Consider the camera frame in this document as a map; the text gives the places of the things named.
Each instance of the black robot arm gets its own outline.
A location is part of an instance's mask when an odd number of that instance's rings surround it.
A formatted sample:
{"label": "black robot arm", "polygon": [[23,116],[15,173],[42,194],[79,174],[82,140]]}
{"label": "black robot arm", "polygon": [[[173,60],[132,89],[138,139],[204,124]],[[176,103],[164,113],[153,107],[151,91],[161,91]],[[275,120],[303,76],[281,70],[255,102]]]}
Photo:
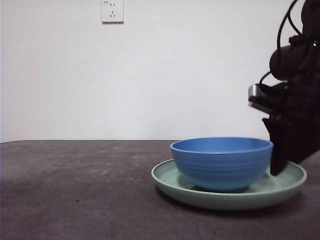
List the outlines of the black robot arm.
{"label": "black robot arm", "polygon": [[281,83],[262,83],[249,88],[249,105],[269,114],[262,121],[274,144],[271,174],[279,174],[288,161],[300,163],[320,149],[320,0],[306,0],[302,33],[280,47],[282,27],[289,19],[290,5],[279,29],[277,50],[270,59],[270,72]]}

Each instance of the tabletop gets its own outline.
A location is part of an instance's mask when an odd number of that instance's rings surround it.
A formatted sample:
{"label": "tabletop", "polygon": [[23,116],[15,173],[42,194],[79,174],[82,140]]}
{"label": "tabletop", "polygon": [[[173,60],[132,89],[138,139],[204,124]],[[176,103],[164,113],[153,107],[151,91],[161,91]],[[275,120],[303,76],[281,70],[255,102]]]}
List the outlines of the tabletop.
{"label": "tabletop", "polygon": [[169,140],[27,140],[1,144],[3,240],[320,239],[320,153],[300,192],[247,211],[189,206],[163,194],[152,168]]}

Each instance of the blue bowl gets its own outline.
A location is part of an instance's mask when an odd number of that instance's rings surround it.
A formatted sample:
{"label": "blue bowl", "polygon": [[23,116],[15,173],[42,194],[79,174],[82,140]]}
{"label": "blue bowl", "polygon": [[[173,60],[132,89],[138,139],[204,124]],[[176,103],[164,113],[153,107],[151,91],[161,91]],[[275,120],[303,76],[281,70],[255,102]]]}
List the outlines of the blue bowl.
{"label": "blue bowl", "polygon": [[245,188],[263,176],[273,143],[249,137],[204,137],[170,145],[174,162],[191,183],[212,191]]}

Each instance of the electrical outlet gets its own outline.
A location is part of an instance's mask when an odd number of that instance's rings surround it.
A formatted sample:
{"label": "electrical outlet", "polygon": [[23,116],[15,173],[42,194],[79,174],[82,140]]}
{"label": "electrical outlet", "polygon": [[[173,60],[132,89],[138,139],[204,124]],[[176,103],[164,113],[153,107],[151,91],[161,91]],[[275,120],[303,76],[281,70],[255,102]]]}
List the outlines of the electrical outlet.
{"label": "electrical outlet", "polygon": [[124,22],[124,0],[105,0],[102,3],[103,23]]}

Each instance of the green plate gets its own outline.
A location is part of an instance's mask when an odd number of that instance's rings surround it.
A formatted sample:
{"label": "green plate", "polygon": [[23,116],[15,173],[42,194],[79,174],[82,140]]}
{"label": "green plate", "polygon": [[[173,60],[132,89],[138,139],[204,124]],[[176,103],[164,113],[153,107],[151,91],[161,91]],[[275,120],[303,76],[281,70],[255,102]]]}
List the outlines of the green plate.
{"label": "green plate", "polygon": [[295,195],[307,179],[306,171],[289,162],[277,176],[268,169],[258,181],[233,192],[211,192],[195,186],[179,172],[173,159],[156,165],[151,171],[159,189],[182,203],[215,210],[250,210],[279,204]]}

